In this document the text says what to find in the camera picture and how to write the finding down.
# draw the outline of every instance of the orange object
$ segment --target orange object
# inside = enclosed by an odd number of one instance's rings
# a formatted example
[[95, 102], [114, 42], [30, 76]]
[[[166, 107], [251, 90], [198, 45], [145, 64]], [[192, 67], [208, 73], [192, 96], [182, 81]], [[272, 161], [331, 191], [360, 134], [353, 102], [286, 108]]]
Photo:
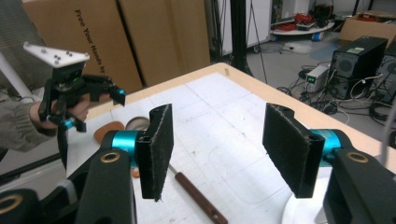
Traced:
[[131, 175], [134, 178], [139, 178], [140, 177], [139, 168], [132, 168], [131, 169]]
[[111, 130], [124, 130], [124, 125], [119, 121], [113, 121], [108, 124], [105, 124], [93, 134], [93, 138], [96, 140], [97, 143], [102, 144], [102, 140], [105, 137], [105, 134]]

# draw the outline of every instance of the person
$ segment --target person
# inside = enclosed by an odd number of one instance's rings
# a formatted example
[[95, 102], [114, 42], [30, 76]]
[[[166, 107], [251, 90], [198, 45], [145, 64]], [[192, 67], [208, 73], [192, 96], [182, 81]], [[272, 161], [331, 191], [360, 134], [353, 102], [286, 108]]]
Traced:
[[[89, 101], [83, 98], [68, 112], [84, 121], [88, 115]], [[57, 125], [41, 121], [38, 116], [40, 102], [0, 103], [0, 160], [8, 149], [28, 151], [56, 136]]]

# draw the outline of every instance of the wooden handle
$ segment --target wooden handle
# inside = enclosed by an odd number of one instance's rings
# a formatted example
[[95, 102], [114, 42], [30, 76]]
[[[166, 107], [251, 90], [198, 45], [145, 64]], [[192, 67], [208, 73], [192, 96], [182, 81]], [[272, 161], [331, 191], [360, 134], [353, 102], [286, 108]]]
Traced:
[[205, 211], [214, 223], [227, 224], [224, 215], [184, 176], [181, 172], [175, 174], [177, 182], [186, 190], [196, 203]]

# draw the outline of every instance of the gray floor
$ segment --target gray floor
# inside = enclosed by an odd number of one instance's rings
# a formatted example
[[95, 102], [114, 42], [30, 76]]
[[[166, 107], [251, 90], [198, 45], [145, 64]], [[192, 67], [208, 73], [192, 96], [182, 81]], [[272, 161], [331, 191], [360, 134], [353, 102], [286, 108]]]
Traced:
[[[338, 33], [327, 32], [319, 42], [313, 42], [310, 38], [311, 35], [281, 36], [277, 41], [268, 41], [261, 44], [262, 57], [250, 50], [247, 54], [247, 63], [253, 76], [263, 82], [266, 79], [267, 84], [275, 88], [288, 87], [297, 80], [298, 73], [303, 66], [317, 66], [319, 63], [322, 65], [330, 64], [333, 51], [340, 47]], [[310, 51], [308, 53], [296, 53], [283, 50], [282, 47], [286, 43], [297, 43], [298, 46], [303, 46], [304, 49], [310, 49]], [[293, 96], [298, 98], [301, 91], [302, 88], [297, 88], [293, 92]], [[343, 102], [342, 105], [347, 108], [362, 108], [370, 103], [361, 99], [359, 101]], [[381, 141], [384, 126], [368, 116], [368, 109], [339, 109], [340, 111], [332, 117]]]

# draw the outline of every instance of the wall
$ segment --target wall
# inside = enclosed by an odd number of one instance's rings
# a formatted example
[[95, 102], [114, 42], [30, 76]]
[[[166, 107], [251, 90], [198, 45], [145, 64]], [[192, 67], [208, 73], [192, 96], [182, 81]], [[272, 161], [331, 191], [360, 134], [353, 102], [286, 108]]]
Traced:
[[[334, 1], [334, 13], [353, 11], [356, 1], [353, 0], [333, 0]], [[370, 5], [370, 0], [360, 0], [358, 5], [359, 11], [366, 11]], [[387, 11], [396, 13], [396, 1], [394, 0], [374, 0], [372, 10]]]
[[[352, 13], [356, 0], [283, 0], [282, 17], [291, 16], [294, 12], [304, 13], [307, 8], [312, 8], [314, 4], [334, 4], [334, 13], [348, 14]], [[360, 0], [358, 5], [359, 11], [366, 11], [370, 5], [370, 0]], [[387, 11], [396, 13], [395, 0], [374, 0], [372, 10]]]

